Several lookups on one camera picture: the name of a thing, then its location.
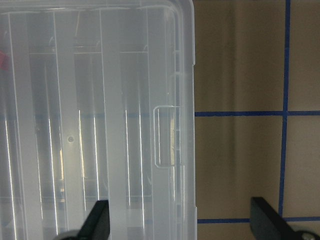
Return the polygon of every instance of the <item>blue line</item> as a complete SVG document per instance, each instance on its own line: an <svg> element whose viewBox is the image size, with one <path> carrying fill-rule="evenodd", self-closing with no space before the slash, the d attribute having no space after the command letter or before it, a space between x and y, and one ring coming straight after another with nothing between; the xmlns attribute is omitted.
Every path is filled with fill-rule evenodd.
<svg viewBox="0 0 320 240"><path fill-rule="evenodd" d="M282 116L282 111L196 111L195 117Z"/></svg>
<svg viewBox="0 0 320 240"><path fill-rule="evenodd" d="M198 219L198 224L240 224L250 223L249 218Z"/></svg>
<svg viewBox="0 0 320 240"><path fill-rule="evenodd" d="M289 111L288 116L320 116L320 111Z"/></svg>
<svg viewBox="0 0 320 240"><path fill-rule="evenodd" d="M287 222L316 222L320 221L320 216L285 217Z"/></svg>
<svg viewBox="0 0 320 240"><path fill-rule="evenodd" d="M283 117L282 117L282 140L281 140L281 163L279 182L278 213L283 215L284 190L286 172L286 150L287 150L287 127L288 127L288 100L289 100L289 61L290 61L290 16L291 0L285 1L285 36L284 36L284 74L283 74Z"/></svg>

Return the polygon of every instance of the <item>red object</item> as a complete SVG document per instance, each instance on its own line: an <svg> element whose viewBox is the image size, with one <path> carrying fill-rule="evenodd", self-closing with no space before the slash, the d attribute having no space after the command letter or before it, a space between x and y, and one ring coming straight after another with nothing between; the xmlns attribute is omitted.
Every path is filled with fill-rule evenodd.
<svg viewBox="0 0 320 240"><path fill-rule="evenodd" d="M2 51L0 51L0 69L8 70L9 69L9 56Z"/></svg>

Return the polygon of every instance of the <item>black object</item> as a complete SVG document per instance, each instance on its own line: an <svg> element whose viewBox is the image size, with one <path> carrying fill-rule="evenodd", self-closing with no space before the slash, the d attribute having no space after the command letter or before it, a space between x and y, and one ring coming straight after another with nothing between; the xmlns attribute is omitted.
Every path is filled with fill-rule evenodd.
<svg viewBox="0 0 320 240"><path fill-rule="evenodd" d="M309 231L294 231L263 197L251 198L250 228L256 240L320 240Z"/></svg>
<svg viewBox="0 0 320 240"><path fill-rule="evenodd" d="M108 240L110 235L109 202L97 201L77 236L63 240Z"/></svg>

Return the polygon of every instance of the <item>transparent storage bin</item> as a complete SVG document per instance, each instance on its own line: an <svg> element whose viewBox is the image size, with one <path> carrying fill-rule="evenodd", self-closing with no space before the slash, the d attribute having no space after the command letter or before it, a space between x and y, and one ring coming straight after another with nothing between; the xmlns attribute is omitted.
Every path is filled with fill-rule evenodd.
<svg viewBox="0 0 320 240"><path fill-rule="evenodd" d="M0 240L109 200L112 240L195 240L190 0L0 0Z"/></svg>

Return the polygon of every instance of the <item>clear plastic box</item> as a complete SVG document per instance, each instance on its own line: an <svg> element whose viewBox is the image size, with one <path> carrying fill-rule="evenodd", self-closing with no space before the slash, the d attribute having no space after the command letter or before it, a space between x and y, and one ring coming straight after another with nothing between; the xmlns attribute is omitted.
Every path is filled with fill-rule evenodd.
<svg viewBox="0 0 320 240"><path fill-rule="evenodd" d="M195 240L190 0L0 0L0 240L109 199L112 240Z"/></svg>

